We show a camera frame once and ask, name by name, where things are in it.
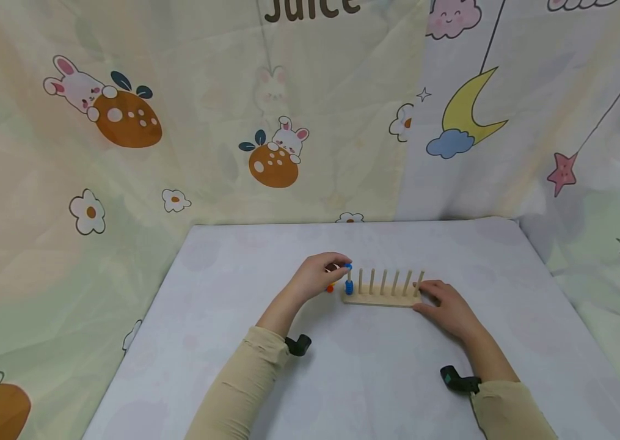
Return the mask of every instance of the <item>fabric backdrop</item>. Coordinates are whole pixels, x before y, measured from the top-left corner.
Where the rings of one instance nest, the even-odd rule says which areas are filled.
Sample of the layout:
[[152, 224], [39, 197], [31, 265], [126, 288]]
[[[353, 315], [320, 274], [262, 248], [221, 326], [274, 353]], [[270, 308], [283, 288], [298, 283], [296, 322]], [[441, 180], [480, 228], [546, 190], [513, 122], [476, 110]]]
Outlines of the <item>fabric backdrop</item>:
[[0, 435], [82, 435], [191, 224], [494, 214], [620, 374], [620, 0], [0, 1]]

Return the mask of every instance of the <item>person's left hand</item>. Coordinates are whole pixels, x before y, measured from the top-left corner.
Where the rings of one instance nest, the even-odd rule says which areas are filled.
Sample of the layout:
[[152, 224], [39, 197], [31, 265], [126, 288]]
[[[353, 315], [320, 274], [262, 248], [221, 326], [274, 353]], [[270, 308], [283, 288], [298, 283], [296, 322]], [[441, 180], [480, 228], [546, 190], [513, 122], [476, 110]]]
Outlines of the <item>person's left hand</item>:
[[332, 263], [344, 266], [351, 263], [351, 259], [337, 252], [324, 252], [309, 256], [302, 262], [287, 286], [283, 288], [283, 293], [302, 302], [318, 296], [329, 284], [337, 282], [349, 272], [349, 269], [345, 267], [332, 270], [332, 272], [324, 270]]

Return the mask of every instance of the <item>blue cloud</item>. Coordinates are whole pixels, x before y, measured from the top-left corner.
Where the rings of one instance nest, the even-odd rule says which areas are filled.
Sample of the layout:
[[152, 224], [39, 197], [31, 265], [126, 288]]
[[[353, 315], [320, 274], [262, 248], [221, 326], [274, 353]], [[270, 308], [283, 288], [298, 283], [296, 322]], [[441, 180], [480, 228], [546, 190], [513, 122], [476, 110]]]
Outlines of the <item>blue cloud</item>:
[[476, 139], [469, 136], [466, 131], [455, 128], [444, 131], [437, 139], [432, 139], [427, 144], [427, 153], [432, 156], [442, 156], [450, 159], [458, 153], [466, 153], [473, 147]]

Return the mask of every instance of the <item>white table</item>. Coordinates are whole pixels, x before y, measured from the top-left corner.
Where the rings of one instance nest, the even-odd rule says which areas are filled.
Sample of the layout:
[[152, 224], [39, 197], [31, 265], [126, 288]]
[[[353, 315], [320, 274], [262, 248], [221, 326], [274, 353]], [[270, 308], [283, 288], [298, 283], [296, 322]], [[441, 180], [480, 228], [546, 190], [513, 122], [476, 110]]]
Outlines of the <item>white table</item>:
[[[426, 270], [467, 298], [565, 440], [620, 440], [620, 380], [516, 223], [195, 226], [84, 439], [182, 439], [235, 350], [305, 256]], [[439, 369], [471, 375], [461, 348], [410, 309], [307, 304], [313, 339], [262, 409], [253, 439], [481, 439], [470, 402]]]

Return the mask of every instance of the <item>pink cloud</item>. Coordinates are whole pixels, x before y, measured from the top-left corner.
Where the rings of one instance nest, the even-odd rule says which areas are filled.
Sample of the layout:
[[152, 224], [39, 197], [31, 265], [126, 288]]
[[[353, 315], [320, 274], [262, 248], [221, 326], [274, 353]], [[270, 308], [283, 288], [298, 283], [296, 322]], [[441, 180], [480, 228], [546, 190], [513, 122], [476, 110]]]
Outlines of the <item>pink cloud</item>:
[[427, 34], [434, 40], [444, 36], [456, 38], [464, 29], [471, 29], [480, 21], [481, 8], [476, 5], [476, 0], [434, 0]]

